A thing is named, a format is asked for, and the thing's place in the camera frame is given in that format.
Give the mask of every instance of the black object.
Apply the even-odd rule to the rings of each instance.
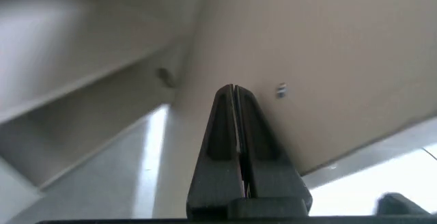
[[[308,217],[312,197],[275,138],[254,95],[220,88],[186,201],[188,219],[42,221],[41,224],[437,224],[398,193],[378,202],[377,216]]]

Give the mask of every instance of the small metal screw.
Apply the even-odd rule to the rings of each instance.
[[[281,83],[278,85],[277,96],[278,98],[285,97],[285,93],[287,91],[287,85],[285,83]]]

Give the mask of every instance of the wall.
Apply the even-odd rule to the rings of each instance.
[[[301,173],[432,116],[433,1],[208,0],[169,114],[154,217],[185,216],[214,93],[225,84],[257,96]],[[287,97],[277,100],[281,82]]]
[[[174,89],[156,78],[161,54],[0,125],[0,155],[44,187],[104,148]]]

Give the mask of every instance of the beige wall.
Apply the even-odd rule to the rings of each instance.
[[[185,216],[214,93],[228,83],[257,96],[311,171],[437,110],[435,0],[208,0],[170,112],[155,217]]]

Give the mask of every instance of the shelf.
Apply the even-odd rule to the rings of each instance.
[[[144,0],[0,0],[0,123],[168,45],[179,33],[155,15]]]

